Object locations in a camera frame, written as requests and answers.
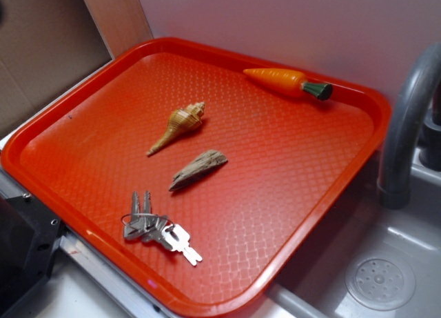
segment key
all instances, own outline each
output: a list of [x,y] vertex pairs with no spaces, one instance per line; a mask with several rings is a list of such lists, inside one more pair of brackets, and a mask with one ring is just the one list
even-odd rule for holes
[[[150,192],[148,190],[145,191],[144,194],[144,206],[143,206],[143,213],[152,213],[152,206],[150,205]],[[151,216],[144,216],[146,220],[145,229],[151,228],[157,220],[158,215],[151,215]]]
[[[145,196],[150,197],[149,192],[145,192]],[[147,208],[150,208],[150,201],[147,204]],[[147,219],[144,216],[138,216],[139,214],[139,198],[138,193],[133,192],[132,194],[132,215],[130,216],[130,221],[124,225],[124,238],[127,240],[135,240],[140,237],[147,228]]]
[[162,235],[164,240],[172,246],[171,251],[179,251],[183,253],[184,257],[193,266],[196,266],[198,261],[202,261],[202,257],[195,251],[195,249],[190,247],[190,234],[177,223],[166,226],[162,231]]
[[159,244],[162,244],[165,249],[171,250],[172,246],[164,239],[164,236],[162,235],[162,231],[168,223],[168,217],[167,216],[154,216],[154,217],[156,219],[155,223],[149,228],[147,228],[146,232],[143,234],[141,238],[141,241],[146,243],[151,240],[154,240]]

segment spiral shell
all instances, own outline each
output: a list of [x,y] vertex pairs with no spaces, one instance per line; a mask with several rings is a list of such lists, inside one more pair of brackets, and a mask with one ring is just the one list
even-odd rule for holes
[[152,156],[181,134],[190,132],[202,125],[205,103],[190,104],[185,109],[175,110],[168,119],[167,130],[163,136],[150,148],[147,156]]

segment gray faucet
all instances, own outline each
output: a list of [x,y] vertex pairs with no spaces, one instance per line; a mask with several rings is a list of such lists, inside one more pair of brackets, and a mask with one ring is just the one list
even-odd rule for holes
[[422,165],[441,171],[440,82],[441,43],[436,43],[415,62],[393,109],[377,182],[380,203],[387,208],[403,208],[410,200],[410,173],[420,133]]

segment plastic carrot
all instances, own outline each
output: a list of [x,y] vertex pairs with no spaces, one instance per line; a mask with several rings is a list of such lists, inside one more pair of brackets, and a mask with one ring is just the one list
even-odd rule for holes
[[250,68],[243,73],[259,84],[291,97],[300,97],[304,92],[324,101],[332,94],[330,83],[308,82],[306,75],[284,68]]

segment plastic tray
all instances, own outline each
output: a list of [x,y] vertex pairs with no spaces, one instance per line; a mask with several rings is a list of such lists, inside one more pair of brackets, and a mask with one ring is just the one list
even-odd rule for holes
[[[290,99],[242,74],[281,67],[179,39],[132,48],[9,140],[3,167],[74,231],[174,312],[221,315],[257,297],[384,138],[390,108],[368,88]],[[177,108],[205,102],[203,125],[146,157]],[[173,175],[216,149],[221,169],[170,193]],[[191,234],[193,267],[128,242],[132,192]]]

